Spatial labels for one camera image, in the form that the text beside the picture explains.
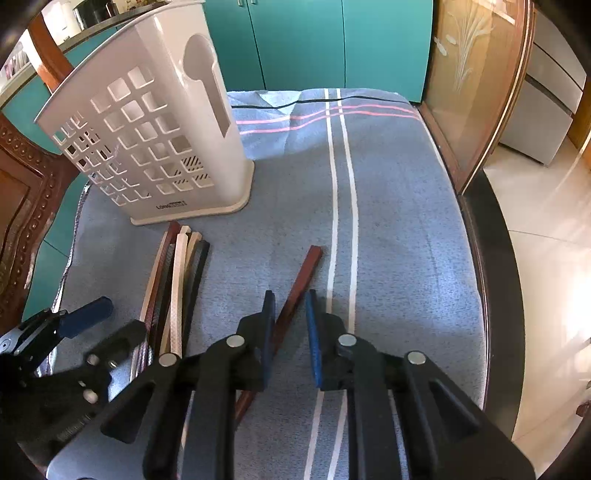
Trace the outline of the reddish brown chopstick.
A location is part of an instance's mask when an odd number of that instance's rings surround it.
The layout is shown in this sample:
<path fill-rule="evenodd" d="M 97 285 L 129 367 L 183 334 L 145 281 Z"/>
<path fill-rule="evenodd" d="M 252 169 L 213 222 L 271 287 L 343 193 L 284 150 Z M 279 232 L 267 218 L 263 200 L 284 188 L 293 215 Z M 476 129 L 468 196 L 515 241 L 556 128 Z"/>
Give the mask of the reddish brown chopstick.
<path fill-rule="evenodd" d="M 297 313 L 297 308 L 300 306 L 304 298 L 304 293 L 311 284 L 311 280 L 314 279 L 315 270 L 317 270 L 318 263 L 321 259 L 322 248 L 317 245 L 311 245 L 303 264 L 301 264 L 301 269 L 298 271 L 297 277 L 295 277 L 290 294 L 288 294 L 287 300 L 284 302 L 283 308 L 280 310 L 280 315 L 274 324 L 273 335 L 271 335 L 273 358 L 280 351 L 283 340 L 287 336 L 287 331 L 290 329 L 291 323 L 293 323 L 294 315 Z M 246 412 L 249 411 L 255 399 L 256 392 L 254 391 L 242 391 L 240 393 L 238 401 L 235 403 L 235 429 L 238 429 L 239 424 L 242 423 L 243 417 L 245 417 Z"/>

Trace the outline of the beige textured chopstick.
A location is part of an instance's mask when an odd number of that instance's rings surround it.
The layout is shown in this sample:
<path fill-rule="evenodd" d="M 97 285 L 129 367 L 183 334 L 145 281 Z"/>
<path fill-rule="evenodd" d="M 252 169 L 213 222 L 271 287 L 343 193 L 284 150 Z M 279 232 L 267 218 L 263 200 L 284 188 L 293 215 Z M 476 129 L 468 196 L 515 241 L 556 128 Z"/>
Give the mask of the beige textured chopstick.
<path fill-rule="evenodd" d="M 178 357 L 182 356 L 182 294 L 184 288 L 185 261 L 189 235 L 190 227 L 182 226 L 178 235 L 176 236 L 171 282 L 171 298 L 166 320 L 168 342 L 163 342 L 165 347 L 161 348 L 162 353 L 172 353 Z"/>

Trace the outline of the black chopstick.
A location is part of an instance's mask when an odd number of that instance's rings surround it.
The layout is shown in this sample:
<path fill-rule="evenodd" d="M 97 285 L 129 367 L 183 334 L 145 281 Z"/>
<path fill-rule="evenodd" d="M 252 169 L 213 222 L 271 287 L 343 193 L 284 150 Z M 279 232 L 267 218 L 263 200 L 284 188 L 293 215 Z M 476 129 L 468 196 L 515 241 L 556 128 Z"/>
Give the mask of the black chopstick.
<path fill-rule="evenodd" d="M 193 318 L 193 312 L 195 309 L 195 303 L 197 303 L 197 295 L 202 279 L 202 275 L 204 275 L 204 267 L 206 263 L 206 259 L 208 256 L 209 249 L 211 248 L 211 244 L 209 244 L 205 239 L 201 239 L 197 242 L 199 246 L 199 256 L 197 261 L 197 266 L 194 268 L 193 275 L 189 277 L 190 279 L 190 290 L 188 299 L 185 301 L 184 310 L 183 310 L 183 321 L 182 321 L 182 350 L 181 356 L 184 357 L 186 355 L 188 340 L 190 336 L 190 329 L 191 329 L 191 322 Z"/>

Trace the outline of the blue striped cloth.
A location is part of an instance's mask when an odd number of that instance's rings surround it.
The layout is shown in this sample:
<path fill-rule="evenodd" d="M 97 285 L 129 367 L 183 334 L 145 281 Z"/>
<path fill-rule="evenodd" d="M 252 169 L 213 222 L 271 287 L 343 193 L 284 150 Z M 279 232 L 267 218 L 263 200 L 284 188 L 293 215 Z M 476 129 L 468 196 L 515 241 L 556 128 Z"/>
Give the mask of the blue striped cloth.
<path fill-rule="evenodd" d="M 374 89 L 228 94 L 254 161 L 249 203 L 187 221 L 211 243 L 187 354 L 204 351 L 259 310 L 277 311 L 311 245 L 311 288 L 346 329 L 379 351 L 420 350 L 479 406 L 486 347 L 465 224 L 418 111 Z M 57 347 L 54 372 L 139 314 L 164 224 L 132 226 L 97 186 L 79 211 L 61 307 L 100 296 L 113 316 Z M 344 394 L 321 394 L 311 373 L 304 305 L 235 436 L 236 479 L 348 479 Z"/>

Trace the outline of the dark brown chopstick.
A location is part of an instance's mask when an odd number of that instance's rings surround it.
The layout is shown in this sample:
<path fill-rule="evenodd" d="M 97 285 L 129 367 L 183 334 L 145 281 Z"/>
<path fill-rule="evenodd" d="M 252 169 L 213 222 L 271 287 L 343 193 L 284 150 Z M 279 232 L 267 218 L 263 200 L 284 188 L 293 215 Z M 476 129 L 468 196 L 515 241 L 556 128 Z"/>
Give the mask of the dark brown chopstick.
<path fill-rule="evenodd" d="M 167 249 L 164 268 L 161 280 L 158 286 L 156 304 L 152 318 L 152 327 L 148 339 L 148 353 L 146 365 L 153 363 L 154 356 L 158 355 L 161 337 L 163 334 L 163 324 L 166 320 L 167 309 L 170 302 L 170 291 L 172 282 L 173 262 L 174 262 L 175 243 L 172 242 Z"/>

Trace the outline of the carved wooden chair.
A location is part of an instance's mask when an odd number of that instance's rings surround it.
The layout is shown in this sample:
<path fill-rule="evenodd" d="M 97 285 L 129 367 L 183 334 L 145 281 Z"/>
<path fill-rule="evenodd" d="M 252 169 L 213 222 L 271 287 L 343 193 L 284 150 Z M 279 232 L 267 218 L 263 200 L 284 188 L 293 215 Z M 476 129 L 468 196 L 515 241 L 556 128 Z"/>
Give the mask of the carved wooden chair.
<path fill-rule="evenodd" d="M 1 332 L 18 325 L 41 242 L 78 171 L 1 117 Z"/>

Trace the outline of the white plastic utensil holder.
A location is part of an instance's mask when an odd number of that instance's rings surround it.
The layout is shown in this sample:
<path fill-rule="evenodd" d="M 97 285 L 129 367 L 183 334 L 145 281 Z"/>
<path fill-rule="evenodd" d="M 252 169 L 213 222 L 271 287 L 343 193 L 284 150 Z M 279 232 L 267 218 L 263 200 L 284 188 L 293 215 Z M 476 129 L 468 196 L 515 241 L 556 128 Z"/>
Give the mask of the white plastic utensil holder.
<path fill-rule="evenodd" d="M 249 202 L 245 155 L 199 1 L 137 17 L 52 93 L 37 125 L 134 225 Z"/>

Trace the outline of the wood framed glass door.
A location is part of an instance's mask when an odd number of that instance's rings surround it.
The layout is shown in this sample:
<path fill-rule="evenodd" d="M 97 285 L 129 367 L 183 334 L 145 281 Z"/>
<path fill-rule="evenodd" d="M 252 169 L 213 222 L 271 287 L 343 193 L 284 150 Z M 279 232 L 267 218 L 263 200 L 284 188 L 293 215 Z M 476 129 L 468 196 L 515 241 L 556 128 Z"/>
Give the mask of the wood framed glass door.
<path fill-rule="evenodd" d="M 532 1 L 436 1 L 420 113 L 454 190 L 464 193 L 497 146 L 527 70 Z"/>

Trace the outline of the grey drawer unit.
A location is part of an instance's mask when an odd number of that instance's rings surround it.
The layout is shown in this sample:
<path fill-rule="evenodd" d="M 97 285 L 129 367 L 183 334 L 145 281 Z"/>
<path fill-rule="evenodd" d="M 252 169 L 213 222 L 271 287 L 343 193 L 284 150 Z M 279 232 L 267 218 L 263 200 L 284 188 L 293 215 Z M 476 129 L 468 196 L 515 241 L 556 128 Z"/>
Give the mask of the grey drawer unit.
<path fill-rule="evenodd" d="M 550 165 L 573 122 L 586 78 L 565 37 L 538 12 L 526 77 L 501 143 Z"/>

